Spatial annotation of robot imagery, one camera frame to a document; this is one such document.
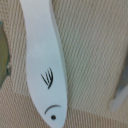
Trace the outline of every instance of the printed design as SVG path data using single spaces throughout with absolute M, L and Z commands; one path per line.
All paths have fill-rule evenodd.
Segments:
M 47 70 L 47 73 L 45 72 L 47 80 L 41 74 L 44 82 L 48 85 L 48 89 L 50 89 L 50 87 L 52 86 L 52 83 L 53 83 L 53 72 L 52 72 L 51 68 L 49 68 L 49 69 L 50 69 L 50 71 Z

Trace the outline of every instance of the beige fabric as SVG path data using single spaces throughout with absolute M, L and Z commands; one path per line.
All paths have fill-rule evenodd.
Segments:
M 30 97 L 13 93 L 8 79 L 0 93 L 0 128 L 49 128 Z M 127 128 L 123 122 L 76 109 L 68 109 L 64 128 Z
M 128 99 L 110 113 L 128 45 L 127 0 L 53 0 L 68 75 L 65 128 L 127 128 Z M 12 75 L 0 91 L 0 127 L 47 128 L 29 96 L 26 35 L 19 0 L 0 1 Z

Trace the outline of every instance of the black curved line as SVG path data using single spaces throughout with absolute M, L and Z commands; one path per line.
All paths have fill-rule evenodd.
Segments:
M 50 84 L 49 84 L 48 89 L 51 87 L 51 85 L 52 85 L 52 83 L 53 83 L 53 73 L 52 73 L 51 68 L 50 68 L 50 71 L 51 71 L 51 76 L 50 76 L 50 80 L 51 80 L 51 82 L 50 82 Z
M 51 109 L 51 108 L 53 108 L 53 107 L 61 107 L 61 106 L 60 106 L 60 105 L 52 105 L 52 106 L 50 106 L 50 107 L 48 107 L 48 108 L 46 109 L 45 114 L 47 113 L 47 111 L 48 111 L 49 109 Z
M 48 83 L 46 82 L 46 80 L 44 79 L 44 77 L 43 77 L 43 75 L 42 75 L 42 74 L 41 74 L 41 76 L 42 76 L 42 78 L 43 78 L 44 82 L 48 85 Z
M 49 83 L 48 75 L 47 75 L 47 73 L 46 73 L 46 72 L 45 72 L 45 74 L 46 74 L 46 77 L 47 77 L 47 81 L 48 81 L 48 83 Z

